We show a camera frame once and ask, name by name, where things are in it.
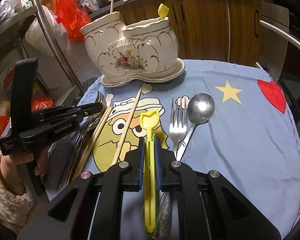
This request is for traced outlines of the fuzzy pink sleeve forearm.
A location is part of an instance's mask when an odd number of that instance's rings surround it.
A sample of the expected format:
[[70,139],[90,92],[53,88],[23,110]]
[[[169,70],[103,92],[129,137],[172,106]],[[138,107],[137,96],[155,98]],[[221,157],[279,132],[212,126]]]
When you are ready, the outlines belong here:
[[0,178],[0,223],[9,230],[18,233],[26,225],[29,213],[34,205],[34,198],[26,189],[21,196],[8,191]]

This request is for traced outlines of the person's left hand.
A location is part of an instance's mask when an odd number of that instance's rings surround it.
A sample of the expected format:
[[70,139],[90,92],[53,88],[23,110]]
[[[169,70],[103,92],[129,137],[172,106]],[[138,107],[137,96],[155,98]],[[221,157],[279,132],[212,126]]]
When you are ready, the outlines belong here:
[[[43,176],[46,173],[48,163],[48,148],[41,151],[34,173],[37,176]],[[10,155],[3,155],[0,161],[0,178],[6,189],[12,194],[21,196],[25,192],[23,181],[19,177],[18,166],[30,163],[34,160],[34,155],[29,152],[19,151]]]

